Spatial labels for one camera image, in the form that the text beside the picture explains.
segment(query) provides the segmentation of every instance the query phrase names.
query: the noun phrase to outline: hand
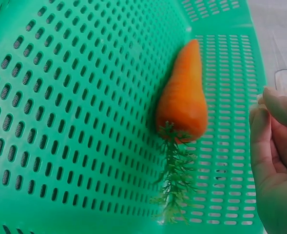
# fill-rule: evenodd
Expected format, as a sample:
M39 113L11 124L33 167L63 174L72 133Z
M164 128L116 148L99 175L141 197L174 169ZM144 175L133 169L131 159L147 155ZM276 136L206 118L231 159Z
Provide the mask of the hand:
M258 103L249 116L258 215L268 234L287 234L287 97L265 88Z

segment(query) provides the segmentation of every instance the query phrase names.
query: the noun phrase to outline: finger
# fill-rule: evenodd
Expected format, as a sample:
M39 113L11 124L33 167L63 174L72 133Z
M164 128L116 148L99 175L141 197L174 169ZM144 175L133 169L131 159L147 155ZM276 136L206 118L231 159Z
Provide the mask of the finger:
M287 168L287 127L271 118L272 139L279 153L280 160Z
M279 96L276 90L266 87L263 99L270 114L278 122L287 126L287 96Z
M271 139L270 145L271 145L272 163L274 165L275 171L277 173L287 174L287 168L280 159L279 153L275 147L275 143L274 143L273 139Z
M251 127L252 123L254 122L255 114L258 110L258 105L254 104L249 109L250 109L250 111L249 111L249 126Z
M268 111L265 108L259 108L250 131L250 163L257 187L276 174L271 156L270 121Z

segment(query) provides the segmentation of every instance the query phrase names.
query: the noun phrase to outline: orange carrot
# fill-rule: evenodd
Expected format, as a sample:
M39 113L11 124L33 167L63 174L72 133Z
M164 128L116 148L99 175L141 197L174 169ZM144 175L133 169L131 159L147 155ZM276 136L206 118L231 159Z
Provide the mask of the orange carrot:
M172 76L159 100L156 125L165 139L160 152L165 155L164 170L155 182L162 183L160 195L151 202L164 206L160 214L167 222L183 217L182 204L188 203L187 195L196 191L193 174L196 156L178 146L200 138L208 125L208 110L202 88L202 63L199 43L190 41L179 53Z
M176 132L186 132L190 142L200 138L208 125L208 110L202 89L202 63L199 43L191 40L179 53L172 76L159 100L156 127L160 131L166 121Z

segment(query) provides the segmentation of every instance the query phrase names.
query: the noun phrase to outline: white surface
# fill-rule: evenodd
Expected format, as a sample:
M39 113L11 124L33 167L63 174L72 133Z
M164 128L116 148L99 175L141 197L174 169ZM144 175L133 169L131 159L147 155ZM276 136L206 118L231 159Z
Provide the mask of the white surface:
M279 70L287 69L287 0L248 1L264 58L268 85L287 94L287 71L276 74Z

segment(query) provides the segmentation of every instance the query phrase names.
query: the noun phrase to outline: green plastic basket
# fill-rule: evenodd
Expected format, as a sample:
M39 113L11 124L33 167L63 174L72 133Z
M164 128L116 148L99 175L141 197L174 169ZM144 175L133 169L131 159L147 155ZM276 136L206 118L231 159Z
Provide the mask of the green plastic basket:
M153 115L193 38L210 123L190 225L164 225ZM262 233L248 114L264 84L246 0L0 0L0 234Z

